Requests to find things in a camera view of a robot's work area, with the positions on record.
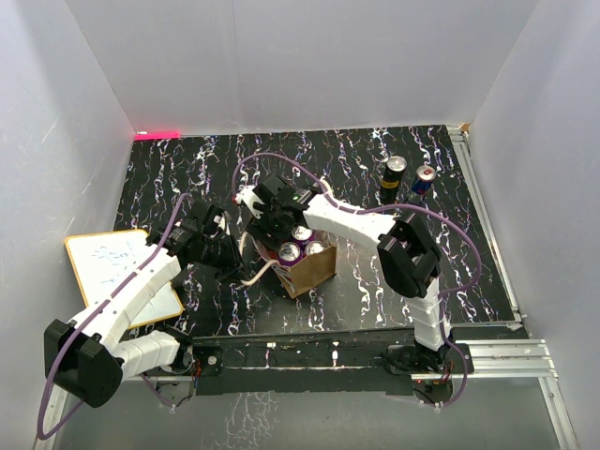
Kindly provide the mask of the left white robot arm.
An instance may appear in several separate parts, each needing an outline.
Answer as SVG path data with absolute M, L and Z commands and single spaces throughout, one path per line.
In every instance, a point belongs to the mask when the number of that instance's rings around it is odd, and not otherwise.
M 221 279 L 243 279 L 246 267 L 227 215 L 197 200 L 183 217 L 172 215 L 163 228 L 146 236 L 134 250 L 127 270 L 114 287 L 87 300 L 69 321 L 54 320 L 43 335 L 46 384 L 65 389 L 90 407 L 105 404 L 122 381 L 150 369 L 188 371 L 194 352 L 179 337 L 155 331 L 123 341 L 144 308 L 191 264 L 216 270 Z

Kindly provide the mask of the purple fanta can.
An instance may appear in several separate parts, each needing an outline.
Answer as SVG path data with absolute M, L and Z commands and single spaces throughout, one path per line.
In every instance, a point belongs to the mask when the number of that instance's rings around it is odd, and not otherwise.
M 299 263 L 304 257 L 301 247 L 294 242 L 285 242 L 277 251 L 278 262 L 285 267 L 292 267 Z
M 304 246 L 314 239 L 314 233 L 310 228 L 298 225 L 292 230 L 292 240 L 301 246 Z

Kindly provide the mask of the blue red bull can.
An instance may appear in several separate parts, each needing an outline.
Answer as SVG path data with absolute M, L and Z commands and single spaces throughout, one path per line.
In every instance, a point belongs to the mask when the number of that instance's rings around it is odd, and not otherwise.
M 419 204 L 423 201 L 431 189 L 435 178 L 436 171 L 432 167 L 428 165 L 418 167 L 407 195 L 407 202 Z

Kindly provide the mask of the red can in bag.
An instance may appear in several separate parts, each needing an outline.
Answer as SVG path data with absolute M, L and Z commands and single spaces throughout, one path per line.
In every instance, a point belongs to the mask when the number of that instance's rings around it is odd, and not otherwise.
M 322 241 L 314 240 L 306 244 L 304 252 L 306 256 L 315 255 L 324 252 L 328 245 Z

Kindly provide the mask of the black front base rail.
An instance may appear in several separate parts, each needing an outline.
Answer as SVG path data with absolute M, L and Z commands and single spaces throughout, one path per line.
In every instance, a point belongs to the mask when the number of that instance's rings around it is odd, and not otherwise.
M 195 337 L 199 396 L 238 393 L 380 392 L 410 396 L 424 379 L 443 384 L 474 372 L 467 345 L 432 351 L 411 328 Z

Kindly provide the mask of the black yellow tall can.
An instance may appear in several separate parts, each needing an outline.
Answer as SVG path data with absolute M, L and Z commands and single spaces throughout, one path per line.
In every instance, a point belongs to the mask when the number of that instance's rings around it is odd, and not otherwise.
M 397 200 L 401 179 L 406 169 L 407 161 L 404 157 L 393 156 L 385 162 L 380 187 L 382 204 L 391 204 Z

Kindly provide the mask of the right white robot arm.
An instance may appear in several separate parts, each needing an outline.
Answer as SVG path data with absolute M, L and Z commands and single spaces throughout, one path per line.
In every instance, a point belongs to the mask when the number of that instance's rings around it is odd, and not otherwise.
M 414 342 L 387 356 L 388 365 L 406 372 L 437 372 L 450 363 L 452 353 L 444 341 L 452 327 L 439 297 L 442 254 L 420 217 L 366 213 L 336 201 L 324 181 L 296 188 L 276 174 L 236 189 L 233 199 L 251 214 L 247 231 L 271 250 L 302 225 L 376 253 L 384 281 L 404 298 L 412 315 Z

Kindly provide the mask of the small whiteboard wooden frame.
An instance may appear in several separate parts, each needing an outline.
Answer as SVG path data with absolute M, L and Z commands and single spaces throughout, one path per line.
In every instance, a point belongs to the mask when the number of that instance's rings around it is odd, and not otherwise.
M 143 229 L 70 236 L 65 248 L 86 306 L 107 295 L 150 254 Z M 166 284 L 132 320 L 137 328 L 179 316 L 184 311 L 171 284 Z

